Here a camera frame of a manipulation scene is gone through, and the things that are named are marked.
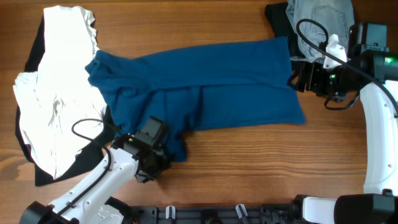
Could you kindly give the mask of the blue t-shirt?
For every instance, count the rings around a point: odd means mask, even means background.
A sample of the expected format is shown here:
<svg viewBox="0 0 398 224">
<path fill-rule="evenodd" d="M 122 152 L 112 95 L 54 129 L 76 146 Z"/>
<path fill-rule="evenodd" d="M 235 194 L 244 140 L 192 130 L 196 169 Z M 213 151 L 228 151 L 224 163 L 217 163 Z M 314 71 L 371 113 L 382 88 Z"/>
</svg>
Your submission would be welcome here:
<svg viewBox="0 0 398 224">
<path fill-rule="evenodd" d="M 202 45 L 129 59 L 102 50 L 86 66 L 122 133 L 150 117 L 168 124 L 167 154 L 187 158 L 182 133 L 263 124 L 303 124 L 288 41 Z"/>
</svg>

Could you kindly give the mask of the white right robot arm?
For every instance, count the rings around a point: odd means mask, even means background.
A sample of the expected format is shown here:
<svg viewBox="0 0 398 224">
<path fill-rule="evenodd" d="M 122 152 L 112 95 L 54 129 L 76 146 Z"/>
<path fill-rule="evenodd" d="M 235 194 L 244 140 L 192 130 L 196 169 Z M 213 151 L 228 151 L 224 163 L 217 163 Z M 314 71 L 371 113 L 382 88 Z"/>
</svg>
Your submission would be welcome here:
<svg viewBox="0 0 398 224">
<path fill-rule="evenodd" d="M 355 24 L 347 49 L 329 36 L 315 46 L 325 61 L 303 63 L 289 78 L 294 90 L 328 102 L 354 92 L 365 114 L 368 161 L 361 194 L 298 195 L 285 214 L 287 223 L 397 222 L 397 54 L 387 48 L 386 33 L 384 24 Z"/>
</svg>

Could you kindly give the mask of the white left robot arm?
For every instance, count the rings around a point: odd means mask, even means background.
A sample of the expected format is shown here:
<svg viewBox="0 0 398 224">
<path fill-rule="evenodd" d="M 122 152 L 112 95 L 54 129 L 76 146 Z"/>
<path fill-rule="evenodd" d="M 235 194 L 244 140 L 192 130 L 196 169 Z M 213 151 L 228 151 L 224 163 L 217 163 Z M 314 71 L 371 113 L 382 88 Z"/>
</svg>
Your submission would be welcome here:
<svg viewBox="0 0 398 224">
<path fill-rule="evenodd" d="M 123 223 L 123 214 L 108 200 L 126 182 L 155 180 L 169 168 L 162 144 L 167 123 L 150 117 L 135 134 L 123 134 L 107 148 L 103 160 L 74 188 L 49 205 L 30 204 L 21 223 Z"/>
</svg>

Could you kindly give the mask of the light blue denim jeans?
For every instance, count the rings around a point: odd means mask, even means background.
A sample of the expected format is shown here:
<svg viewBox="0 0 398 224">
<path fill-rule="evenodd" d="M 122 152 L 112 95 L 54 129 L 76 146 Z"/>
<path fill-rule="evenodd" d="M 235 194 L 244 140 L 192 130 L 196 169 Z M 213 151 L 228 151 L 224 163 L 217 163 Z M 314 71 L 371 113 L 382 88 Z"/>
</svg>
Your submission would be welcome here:
<svg viewBox="0 0 398 224">
<path fill-rule="evenodd" d="M 321 24 L 330 37 L 336 34 L 339 44 L 348 52 L 349 28 L 354 25 L 353 5 L 350 0 L 289 0 L 285 10 L 294 30 L 301 19 L 311 19 Z M 325 41 L 325 33 L 312 23 L 300 25 L 302 34 L 316 46 Z M 294 56 L 293 60 L 323 63 L 322 54 L 298 37 L 298 48 L 304 56 Z"/>
</svg>

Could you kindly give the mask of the folded black garment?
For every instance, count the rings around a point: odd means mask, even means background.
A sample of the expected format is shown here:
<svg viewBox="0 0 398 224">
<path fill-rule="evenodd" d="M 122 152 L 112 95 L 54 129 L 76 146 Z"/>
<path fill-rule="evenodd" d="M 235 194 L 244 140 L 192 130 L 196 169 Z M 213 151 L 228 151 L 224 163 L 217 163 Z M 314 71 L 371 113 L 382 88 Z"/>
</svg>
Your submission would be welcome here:
<svg viewBox="0 0 398 224">
<path fill-rule="evenodd" d="M 264 14 L 277 39 L 276 48 L 279 52 L 282 52 L 284 63 L 287 65 L 287 60 L 290 57 L 292 70 L 295 73 L 301 73 L 308 68 L 309 64 L 305 61 L 305 56 L 299 49 L 299 37 L 286 15 L 287 6 L 287 2 L 268 4 L 265 7 Z"/>
</svg>

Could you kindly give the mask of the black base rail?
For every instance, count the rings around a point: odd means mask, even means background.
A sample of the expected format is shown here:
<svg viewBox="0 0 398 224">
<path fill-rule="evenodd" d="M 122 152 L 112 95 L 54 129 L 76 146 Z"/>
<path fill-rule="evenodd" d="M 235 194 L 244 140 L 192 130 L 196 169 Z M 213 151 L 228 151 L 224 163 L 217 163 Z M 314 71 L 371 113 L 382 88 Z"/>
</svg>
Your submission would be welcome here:
<svg viewBox="0 0 398 224">
<path fill-rule="evenodd" d="M 131 223 L 141 224 L 284 224 L 301 223 L 288 213 L 288 205 L 261 205 L 247 207 L 241 205 L 243 213 L 234 207 L 132 207 Z"/>
</svg>

